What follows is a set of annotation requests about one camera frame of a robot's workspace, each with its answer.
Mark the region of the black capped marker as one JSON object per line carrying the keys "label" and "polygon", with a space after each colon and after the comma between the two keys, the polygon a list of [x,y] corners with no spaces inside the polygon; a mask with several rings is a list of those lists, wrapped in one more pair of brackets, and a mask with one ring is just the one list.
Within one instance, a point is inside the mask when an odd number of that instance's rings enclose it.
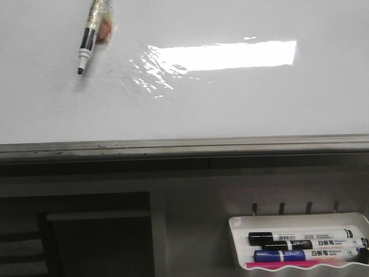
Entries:
{"label": "black capped marker", "polygon": [[352,229],[258,231],[249,232],[248,241],[251,246],[257,246],[274,241],[353,238],[355,234],[356,233]]}
{"label": "black capped marker", "polygon": [[263,250],[308,250],[333,248],[368,248],[367,238],[304,239],[272,241],[262,244]]}

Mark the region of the black object in tray corner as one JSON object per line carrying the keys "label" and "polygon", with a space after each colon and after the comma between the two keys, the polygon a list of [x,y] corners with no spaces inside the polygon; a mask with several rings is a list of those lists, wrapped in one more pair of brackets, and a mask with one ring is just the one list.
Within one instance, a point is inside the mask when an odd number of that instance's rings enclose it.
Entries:
{"label": "black object in tray corner", "polygon": [[368,248],[359,248],[357,250],[357,256],[354,258],[354,262],[368,265],[369,264]]}

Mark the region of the blue capped marker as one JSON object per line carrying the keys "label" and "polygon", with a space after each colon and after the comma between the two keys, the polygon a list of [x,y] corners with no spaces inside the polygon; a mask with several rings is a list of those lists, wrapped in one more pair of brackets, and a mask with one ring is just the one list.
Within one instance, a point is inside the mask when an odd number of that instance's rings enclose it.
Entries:
{"label": "blue capped marker", "polygon": [[309,260],[345,260],[352,261],[361,248],[333,248],[306,250],[255,250],[255,262],[309,261]]}

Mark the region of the black capped marker middle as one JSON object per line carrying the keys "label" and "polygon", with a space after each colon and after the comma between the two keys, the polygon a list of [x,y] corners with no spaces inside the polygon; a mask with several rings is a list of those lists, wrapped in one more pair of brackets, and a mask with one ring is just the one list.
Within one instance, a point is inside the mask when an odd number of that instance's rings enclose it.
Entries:
{"label": "black capped marker middle", "polygon": [[308,250],[333,248],[368,248],[367,238],[304,239],[272,241],[262,244],[263,250]]}

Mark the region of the white whiteboard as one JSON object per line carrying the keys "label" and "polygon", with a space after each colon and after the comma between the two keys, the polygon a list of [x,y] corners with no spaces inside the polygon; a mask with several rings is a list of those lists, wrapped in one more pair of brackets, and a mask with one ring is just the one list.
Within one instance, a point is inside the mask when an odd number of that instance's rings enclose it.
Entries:
{"label": "white whiteboard", "polygon": [[1,2],[1,161],[368,151],[367,1]]}

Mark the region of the black whiteboard marker with tape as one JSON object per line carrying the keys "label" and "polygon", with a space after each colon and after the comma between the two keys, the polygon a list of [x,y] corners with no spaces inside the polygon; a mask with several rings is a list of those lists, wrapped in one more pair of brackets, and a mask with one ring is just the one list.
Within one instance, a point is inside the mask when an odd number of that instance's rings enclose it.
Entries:
{"label": "black whiteboard marker with tape", "polygon": [[78,51],[78,75],[85,71],[96,43],[110,41],[113,25],[112,1],[92,1]]}

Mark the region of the metal hook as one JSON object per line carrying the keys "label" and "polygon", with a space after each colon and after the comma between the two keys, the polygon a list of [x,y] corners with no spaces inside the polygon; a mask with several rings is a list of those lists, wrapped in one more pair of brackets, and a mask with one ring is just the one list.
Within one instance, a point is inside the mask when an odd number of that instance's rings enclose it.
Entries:
{"label": "metal hook", "polygon": [[252,207],[251,207],[251,215],[252,216],[257,216],[257,209],[258,209],[258,204],[257,203],[253,203]]}
{"label": "metal hook", "polygon": [[284,202],[282,202],[282,203],[280,203],[280,205],[279,205],[279,211],[278,211],[278,214],[279,214],[279,215],[284,215],[284,210],[285,210],[285,203],[284,203]]}
{"label": "metal hook", "polygon": [[338,208],[339,208],[340,202],[339,201],[335,201],[333,204],[333,209],[332,209],[332,213],[337,214],[338,213]]}
{"label": "metal hook", "polygon": [[306,205],[306,214],[311,214],[312,210],[312,201],[309,201]]}

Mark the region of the dark cabinet panel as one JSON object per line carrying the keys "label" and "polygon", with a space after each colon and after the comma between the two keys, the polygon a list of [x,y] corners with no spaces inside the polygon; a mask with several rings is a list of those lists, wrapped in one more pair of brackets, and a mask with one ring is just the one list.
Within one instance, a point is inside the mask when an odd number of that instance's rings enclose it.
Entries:
{"label": "dark cabinet panel", "polygon": [[154,276],[150,212],[145,209],[41,213],[50,276]]}

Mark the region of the white plastic marker tray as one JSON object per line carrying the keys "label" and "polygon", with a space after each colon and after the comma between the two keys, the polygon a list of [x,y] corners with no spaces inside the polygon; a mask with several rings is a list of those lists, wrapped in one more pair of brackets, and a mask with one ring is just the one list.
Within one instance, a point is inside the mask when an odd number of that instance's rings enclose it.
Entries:
{"label": "white plastic marker tray", "polygon": [[255,250],[263,250],[262,245],[249,244],[249,232],[352,229],[356,233],[354,238],[368,239],[368,220],[360,213],[233,216],[229,219],[229,227],[234,257],[244,276],[368,276],[368,265],[354,260],[319,260],[336,261],[340,265],[320,264],[310,268],[286,266],[279,269],[264,269],[245,266],[246,263],[255,262]]}

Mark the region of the black capped marker top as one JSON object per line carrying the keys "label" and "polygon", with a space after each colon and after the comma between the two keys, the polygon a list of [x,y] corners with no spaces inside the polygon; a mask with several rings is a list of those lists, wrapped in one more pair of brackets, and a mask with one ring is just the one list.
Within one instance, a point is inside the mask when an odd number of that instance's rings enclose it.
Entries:
{"label": "black capped marker top", "polygon": [[249,232],[248,241],[251,246],[257,246],[274,241],[353,238],[355,234],[356,233],[352,229],[258,231]]}

